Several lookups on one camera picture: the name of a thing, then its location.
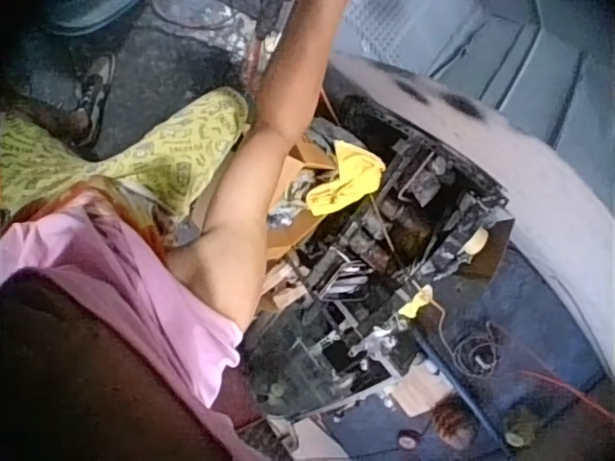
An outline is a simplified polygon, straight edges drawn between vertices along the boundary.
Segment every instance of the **red wire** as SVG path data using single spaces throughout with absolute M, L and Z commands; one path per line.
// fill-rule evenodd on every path
M 606 410 L 604 407 L 602 407 L 595 400 L 590 399 L 589 397 L 587 397 L 585 394 L 583 394 L 582 392 L 580 392 L 577 389 L 575 389 L 570 384 L 567 384 L 567 383 L 565 383 L 563 381 L 560 381 L 559 379 L 556 379 L 554 377 L 545 376 L 545 375 L 542 375 L 540 373 L 531 372 L 529 370 L 522 370 L 521 373 L 522 373 L 522 375 L 535 377 L 537 379 L 541 379 L 543 381 L 549 382 L 550 384 L 554 384 L 554 385 L 556 385 L 558 387 L 561 387 L 562 389 L 566 389 L 568 392 L 573 393 L 575 396 L 577 396 L 579 399 L 581 399 L 584 403 L 588 404 L 591 408 L 593 408 L 594 410 L 599 412 L 601 415 L 606 417 L 610 422 L 615 424 L 615 415 L 613 413 L 611 413 L 610 411 Z

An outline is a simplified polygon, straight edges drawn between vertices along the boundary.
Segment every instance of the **person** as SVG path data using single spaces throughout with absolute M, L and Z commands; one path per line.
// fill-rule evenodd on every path
M 225 161 L 201 236 L 184 246 L 168 248 L 173 226 L 152 210 L 185 218 L 243 129 L 237 93 L 198 99 L 102 166 L 72 156 L 66 139 L 95 139 L 112 60 L 88 74 L 89 96 L 70 112 L 70 130 L 67 112 L 51 117 L 52 127 L 59 122 L 51 132 L 35 123 L 43 123 L 40 111 L 3 115 L 9 459 L 258 458 L 209 407 L 254 317 L 268 205 L 314 114 L 345 4 L 297 2 L 261 81 L 254 123 Z

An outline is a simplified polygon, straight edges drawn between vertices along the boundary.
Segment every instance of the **dark floor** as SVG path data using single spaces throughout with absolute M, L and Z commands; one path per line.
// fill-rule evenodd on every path
M 63 38 L 32 31 L 15 54 L 12 78 L 22 90 L 54 105 L 71 108 L 79 75 L 101 52 L 117 54 L 117 67 L 108 100 L 103 131 L 91 159 L 108 158 L 136 142 L 197 96 L 221 85 L 236 83 L 236 68 L 226 52 L 190 39 L 156 30 L 133 27 L 141 9 L 133 10 L 105 30 L 86 37 Z M 439 300 L 457 306 L 446 333 L 455 338 L 459 326 L 480 326 L 485 319 L 504 325 L 510 333 L 540 355 L 561 379 L 580 388 L 591 387 L 602 368 L 591 347 L 547 284 L 525 260 L 509 251 L 504 265 L 487 293 L 461 309 L 460 299 L 473 289 L 463 280 L 456 284 L 455 300 Z M 454 290 L 436 292 L 454 293 Z M 434 312 L 426 314 L 433 326 Z M 430 336 L 439 347 L 438 338 Z M 466 382 L 497 427 L 504 412 L 518 401 L 536 404 L 545 418 L 556 418 L 573 399 L 564 391 L 519 375 L 540 367 L 514 345 L 503 350 L 501 369 L 489 381 Z M 443 446 L 430 427 L 424 443 L 411 456 L 394 450 L 400 429 L 421 431 L 428 416 L 409 419 L 400 411 L 385 408 L 377 398 L 366 400 L 341 423 L 325 417 L 332 435 L 352 456 L 378 452 L 369 459 L 500 459 L 486 433 L 480 434 L 472 452 L 458 456 Z

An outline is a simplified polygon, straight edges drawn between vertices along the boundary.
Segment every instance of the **foot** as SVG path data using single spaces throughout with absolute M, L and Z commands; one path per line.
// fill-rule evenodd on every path
M 87 116 L 88 124 L 84 135 L 75 142 L 79 147 L 91 147 L 98 140 L 114 71 L 115 56 L 101 56 L 94 61 L 81 83 L 76 111 Z

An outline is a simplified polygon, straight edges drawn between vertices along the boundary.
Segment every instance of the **small yellow cloth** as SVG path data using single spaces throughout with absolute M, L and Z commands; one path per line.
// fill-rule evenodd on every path
M 339 179 L 318 185 L 306 197 L 314 216 L 323 216 L 376 192 L 381 186 L 384 163 L 374 154 L 344 141 L 335 141 Z
M 424 305 L 431 303 L 432 299 L 433 288 L 431 288 L 431 285 L 425 285 L 416 295 L 414 295 L 414 298 L 408 301 L 398 312 L 408 319 L 414 319 L 419 309 Z

